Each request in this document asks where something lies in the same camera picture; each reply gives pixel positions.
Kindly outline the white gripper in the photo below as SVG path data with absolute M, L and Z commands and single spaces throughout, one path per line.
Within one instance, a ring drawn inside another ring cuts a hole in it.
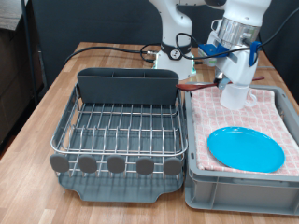
M 230 50 L 225 56 L 207 59 L 206 64 L 215 67 L 214 82 L 219 82 L 218 88 L 224 90 L 230 82 L 248 86 L 256 71 L 255 62 L 257 54 L 251 53 L 249 45 L 256 39 L 257 31 L 244 29 L 241 31 L 229 32 L 224 35 L 223 31 L 212 31 L 208 37 L 208 44 L 215 49 L 224 47 Z

